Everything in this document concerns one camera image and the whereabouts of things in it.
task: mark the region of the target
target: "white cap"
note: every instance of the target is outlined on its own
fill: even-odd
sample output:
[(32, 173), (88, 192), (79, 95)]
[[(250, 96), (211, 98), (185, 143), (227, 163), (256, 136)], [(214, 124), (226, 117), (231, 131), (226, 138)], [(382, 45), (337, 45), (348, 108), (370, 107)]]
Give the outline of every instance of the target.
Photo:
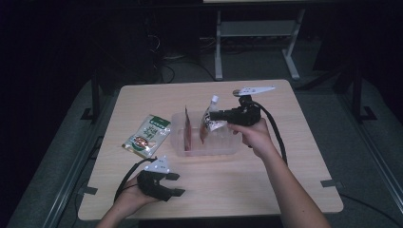
[(217, 103), (219, 101), (219, 97), (216, 95), (213, 95), (213, 98), (211, 99), (212, 102)]

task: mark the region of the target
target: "transparent plastic bin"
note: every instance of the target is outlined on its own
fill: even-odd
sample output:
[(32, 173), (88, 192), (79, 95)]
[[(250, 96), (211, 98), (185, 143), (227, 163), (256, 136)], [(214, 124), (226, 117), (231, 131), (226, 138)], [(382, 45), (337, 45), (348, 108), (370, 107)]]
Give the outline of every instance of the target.
[(184, 112), (174, 114), (171, 120), (170, 141), (179, 156), (230, 155), (237, 153), (241, 143), (241, 134), (232, 134), (232, 130), (225, 125), (209, 132), (204, 143), (202, 143), (199, 129), (204, 112), (187, 112), (187, 114), (192, 126), (192, 149), (190, 151), (184, 151)]

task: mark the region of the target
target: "person's right hand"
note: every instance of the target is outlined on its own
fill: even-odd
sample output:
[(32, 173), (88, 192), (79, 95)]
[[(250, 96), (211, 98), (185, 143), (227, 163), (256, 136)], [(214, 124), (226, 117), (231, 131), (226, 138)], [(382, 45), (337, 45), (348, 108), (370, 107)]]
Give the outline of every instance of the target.
[(242, 142), (251, 146), (256, 156), (260, 158), (275, 149), (272, 139), (270, 138), (266, 120), (263, 118), (253, 126), (242, 126), (229, 123), (228, 128), (234, 130), (234, 134), (238, 134), (239, 132), (242, 133)]

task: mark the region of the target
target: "wooden tabletop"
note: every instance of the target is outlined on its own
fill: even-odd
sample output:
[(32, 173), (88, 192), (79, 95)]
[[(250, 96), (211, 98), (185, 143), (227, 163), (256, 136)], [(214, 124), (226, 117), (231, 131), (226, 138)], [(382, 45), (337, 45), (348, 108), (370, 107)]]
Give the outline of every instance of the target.
[[(148, 114), (171, 120), (172, 115), (183, 112), (185, 106), (189, 111), (204, 111), (213, 95), (220, 97), (220, 109), (237, 107), (238, 98), (232, 92), (244, 86), (276, 87), (272, 91), (253, 95), (253, 100), (263, 105), (276, 120), (285, 144), (289, 167), (322, 212), (341, 211), (343, 204), (336, 188), (322, 187), (321, 181), (330, 180), (331, 176), (292, 88), (285, 80), (266, 80), (123, 87), (88, 183), (88, 187), (96, 188), (97, 192), (95, 195), (84, 195), (79, 218), (100, 219), (112, 205), (123, 177), (134, 163), (142, 159), (124, 150), (121, 145), (137, 131)], [(275, 145), (278, 145), (270, 125), (269, 128)], [(166, 155), (171, 172), (181, 177), (176, 181), (163, 180), (161, 184), (186, 191), (181, 197), (171, 198), (168, 202), (146, 205), (132, 218), (279, 214), (278, 203), (263, 163), (252, 149), (241, 145), (234, 155), (179, 157), (169, 137), (155, 155)]]

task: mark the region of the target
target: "dark background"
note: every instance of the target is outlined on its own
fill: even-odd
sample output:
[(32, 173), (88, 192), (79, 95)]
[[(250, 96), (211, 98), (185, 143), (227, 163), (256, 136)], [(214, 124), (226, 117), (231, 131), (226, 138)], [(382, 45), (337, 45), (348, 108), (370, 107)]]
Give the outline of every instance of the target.
[[(105, 92), (126, 84), (155, 83), (153, 65), (164, 53), (149, 51), (154, 41), (147, 34), (159, 35), (164, 47), (177, 48), (197, 60), (199, 36), (214, 36), (216, 18), (208, 10), (197, 14), (160, 10), (155, 18), (150, 11), (77, 10), (111, 4), (107, 1), (8, 0), (0, 4), (0, 226), (4, 227), (91, 75), (98, 75)], [(399, 1), (311, 7), (299, 36), (323, 39), (318, 69), (332, 69), (352, 54), (348, 50), (357, 50), (366, 78), (378, 87), (400, 121), (402, 10)], [(232, 11), (225, 16), (253, 19), (262, 14)]]

